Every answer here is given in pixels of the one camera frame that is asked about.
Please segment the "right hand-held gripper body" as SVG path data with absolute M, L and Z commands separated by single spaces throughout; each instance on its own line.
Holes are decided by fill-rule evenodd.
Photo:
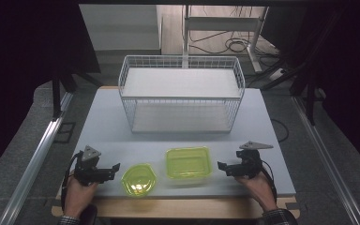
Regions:
M 263 166 L 263 160 L 261 160 L 259 149 L 270 149 L 271 144 L 265 144 L 260 142 L 248 141 L 239 146 L 240 151 L 236 152 L 236 156 L 241 158 L 241 164 L 236 176 L 247 176 L 248 178 L 254 178 L 258 173 L 263 172 L 268 178 L 272 176 Z

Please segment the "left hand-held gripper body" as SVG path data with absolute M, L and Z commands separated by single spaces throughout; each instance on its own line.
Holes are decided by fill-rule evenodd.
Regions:
M 86 145 L 83 151 L 79 152 L 74 171 L 74 177 L 82 186 L 90 186 L 92 183 L 102 184 L 102 178 L 98 178 L 97 164 L 101 153 L 95 148 Z

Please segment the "round green plastic container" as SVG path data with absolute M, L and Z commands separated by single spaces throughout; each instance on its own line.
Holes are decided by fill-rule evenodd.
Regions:
M 144 197 L 150 193 L 157 182 L 157 176 L 148 163 L 131 166 L 121 178 L 124 191 L 130 197 Z

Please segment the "rectangular green plastic container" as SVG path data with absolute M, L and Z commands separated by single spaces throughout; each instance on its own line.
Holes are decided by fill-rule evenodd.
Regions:
M 175 182 L 198 182 L 212 174 L 206 146 L 172 148 L 166 152 L 166 176 Z

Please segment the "white wire two-tier rack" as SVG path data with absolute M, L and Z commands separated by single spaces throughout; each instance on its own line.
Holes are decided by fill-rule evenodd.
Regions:
M 118 87 L 133 132 L 227 133 L 245 78 L 235 56 L 128 55 Z

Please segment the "person's right hand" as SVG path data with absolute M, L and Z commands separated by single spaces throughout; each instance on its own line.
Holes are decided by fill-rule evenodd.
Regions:
M 269 181 L 262 172 L 253 178 L 235 176 L 234 179 L 248 190 L 264 212 L 278 209 Z

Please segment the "person's left hand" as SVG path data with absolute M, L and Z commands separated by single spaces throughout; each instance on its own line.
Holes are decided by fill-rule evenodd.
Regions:
M 79 219 L 83 210 L 93 200 L 98 183 L 83 186 L 76 178 L 70 176 L 67 181 L 64 215 Z

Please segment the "black metal stand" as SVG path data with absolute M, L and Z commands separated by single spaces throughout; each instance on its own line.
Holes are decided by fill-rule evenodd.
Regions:
M 300 96 L 304 90 L 307 90 L 307 99 L 305 106 L 305 114 L 309 123 L 314 126 L 314 102 L 315 102 L 315 71 L 312 68 L 310 62 L 305 62 L 299 65 L 298 67 L 292 68 L 289 71 L 285 72 L 279 78 L 263 85 L 261 90 L 269 90 L 285 81 L 288 81 L 290 78 L 294 78 L 289 92 L 292 96 Z
M 103 85 L 102 82 L 92 77 L 86 72 L 79 71 L 77 69 L 68 68 L 63 72 L 55 72 L 52 75 L 52 120 L 56 121 L 63 111 L 63 103 L 61 102 L 61 87 L 72 94 L 77 89 L 77 84 L 73 78 L 73 75 L 77 75 L 87 82 L 100 87 Z

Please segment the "white power strip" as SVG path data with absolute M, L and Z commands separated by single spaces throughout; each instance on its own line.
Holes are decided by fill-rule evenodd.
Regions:
M 279 77 L 281 77 L 285 73 L 286 73 L 286 70 L 284 68 L 279 68 L 273 74 L 271 74 L 269 76 L 269 80 L 274 81 L 274 80 L 278 79 Z

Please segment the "white cabinet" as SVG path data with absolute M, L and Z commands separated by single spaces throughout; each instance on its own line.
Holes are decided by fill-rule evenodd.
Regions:
M 80 5 L 96 51 L 159 50 L 161 15 L 156 5 Z

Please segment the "aluminium rail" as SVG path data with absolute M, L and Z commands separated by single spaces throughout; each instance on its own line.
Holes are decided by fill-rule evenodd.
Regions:
M 73 95 L 66 92 L 63 95 L 63 98 L 59 100 L 58 117 L 54 118 L 45 129 L 34 155 L 31 157 L 18 185 L 14 189 L 7 206 L 0 217 L 0 225 L 14 225 L 22 210 L 26 197 L 37 178 L 45 157 L 53 144 L 53 139 L 63 122 L 63 118 L 68 110 L 68 106 L 72 98 Z
M 303 100 L 300 97 L 292 97 L 292 102 L 298 111 L 307 134 L 313 142 L 317 154 L 322 161 L 322 165 L 324 166 L 352 225 L 360 225 L 360 207 L 351 190 L 342 178 L 334 160 L 331 158 L 318 129 L 316 129 L 316 127 L 308 120 L 306 115 L 307 109 L 303 104 Z

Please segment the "white metal desk frame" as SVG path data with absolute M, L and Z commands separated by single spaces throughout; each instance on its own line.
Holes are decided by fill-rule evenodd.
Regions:
M 263 29 L 269 7 L 258 7 L 261 11 L 258 17 L 214 17 L 214 16 L 192 16 L 192 6 L 184 5 L 183 12 L 183 55 L 188 55 L 191 31 L 219 31 L 219 32 L 249 32 L 253 36 L 247 41 L 247 55 L 254 71 L 261 73 L 262 67 L 256 56 L 257 42 Z

